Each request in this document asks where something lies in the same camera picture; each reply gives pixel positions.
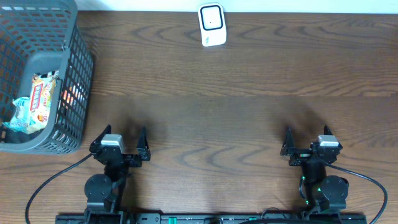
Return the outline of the teal snack wrapper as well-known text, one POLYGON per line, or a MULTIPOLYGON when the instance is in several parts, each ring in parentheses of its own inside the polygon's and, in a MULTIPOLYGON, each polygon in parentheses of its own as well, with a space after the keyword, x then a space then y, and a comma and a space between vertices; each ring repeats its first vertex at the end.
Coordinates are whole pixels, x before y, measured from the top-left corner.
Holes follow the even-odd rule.
POLYGON ((6 128, 27 134, 29 126, 29 97, 20 97, 15 99, 12 104, 15 107, 15 112, 8 122, 3 122, 6 128))

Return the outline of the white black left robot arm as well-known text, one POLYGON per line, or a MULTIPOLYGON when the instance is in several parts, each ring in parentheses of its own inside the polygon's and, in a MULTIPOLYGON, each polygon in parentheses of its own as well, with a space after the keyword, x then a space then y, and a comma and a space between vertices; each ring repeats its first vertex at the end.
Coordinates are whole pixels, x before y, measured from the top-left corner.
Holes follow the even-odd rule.
POLYGON ((146 128, 141 129, 136 150, 136 154, 126 154, 123 137, 113 134, 110 125, 90 144, 90 152, 104 165, 104 172, 86 181, 85 223, 136 222, 134 215, 121 209, 121 200, 127 179, 131 176, 129 169, 141 167, 151 158, 146 128))

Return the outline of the large orange wipes pack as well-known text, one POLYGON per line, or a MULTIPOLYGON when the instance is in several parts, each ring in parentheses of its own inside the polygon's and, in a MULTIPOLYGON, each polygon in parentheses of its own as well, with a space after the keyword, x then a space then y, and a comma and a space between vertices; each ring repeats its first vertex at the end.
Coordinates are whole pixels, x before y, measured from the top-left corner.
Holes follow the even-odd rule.
POLYGON ((35 133, 46 127, 58 74, 58 70, 34 74, 28 110, 27 134, 35 133))

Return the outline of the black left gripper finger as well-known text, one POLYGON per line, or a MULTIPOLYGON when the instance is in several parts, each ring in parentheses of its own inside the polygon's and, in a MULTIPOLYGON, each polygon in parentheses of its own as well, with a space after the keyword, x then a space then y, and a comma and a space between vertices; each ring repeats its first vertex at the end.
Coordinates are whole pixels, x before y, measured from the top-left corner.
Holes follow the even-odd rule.
POLYGON ((137 149, 139 155, 149 155, 149 145, 147 142, 146 127, 143 127, 141 129, 136 149, 137 149))
POLYGON ((111 134, 111 125, 108 124, 103 132, 90 144, 90 146, 100 146, 101 141, 106 134, 111 134))

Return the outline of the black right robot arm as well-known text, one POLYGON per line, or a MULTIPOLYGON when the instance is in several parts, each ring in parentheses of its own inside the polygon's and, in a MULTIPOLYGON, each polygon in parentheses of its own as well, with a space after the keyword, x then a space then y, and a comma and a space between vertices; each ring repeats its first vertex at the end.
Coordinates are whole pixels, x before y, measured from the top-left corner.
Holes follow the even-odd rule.
POLYGON ((299 192, 307 204, 306 210, 301 212, 304 219, 314 219, 317 215, 338 216, 346 208, 348 181, 326 174, 326 166, 336 161, 342 148, 328 126, 306 149, 297 148, 291 130, 286 130, 280 155, 288 156, 289 165, 299 166, 302 170, 299 192))

